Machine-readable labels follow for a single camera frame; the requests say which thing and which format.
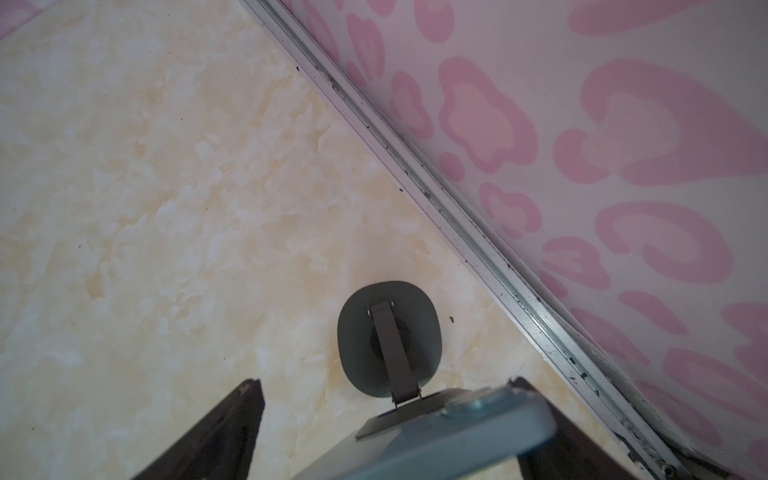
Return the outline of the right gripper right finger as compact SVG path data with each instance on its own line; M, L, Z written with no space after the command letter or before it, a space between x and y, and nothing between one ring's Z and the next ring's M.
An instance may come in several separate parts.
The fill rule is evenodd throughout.
M635 476L604 452L549 400L555 434L541 444L516 455L522 479L635 479Z

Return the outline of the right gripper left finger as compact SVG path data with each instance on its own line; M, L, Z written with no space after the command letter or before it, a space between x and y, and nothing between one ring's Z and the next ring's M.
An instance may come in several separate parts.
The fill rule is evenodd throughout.
M135 477L247 479L264 409L261 382L244 380Z

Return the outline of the black phone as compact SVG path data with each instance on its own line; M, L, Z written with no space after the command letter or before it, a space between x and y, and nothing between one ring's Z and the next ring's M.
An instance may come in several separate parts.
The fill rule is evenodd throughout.
M369 419L301 479L456 479L550 440L544 397L509 384L450 388Z

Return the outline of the dark stand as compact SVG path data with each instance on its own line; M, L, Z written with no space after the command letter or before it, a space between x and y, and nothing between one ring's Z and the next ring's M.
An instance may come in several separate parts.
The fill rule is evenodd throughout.
M394 405L366 421L356 439L435 412L447 402L445 393L422 394L441 361L442 333L433 302L416 285L393 280L357 290L341 309L337 343L351 384Z

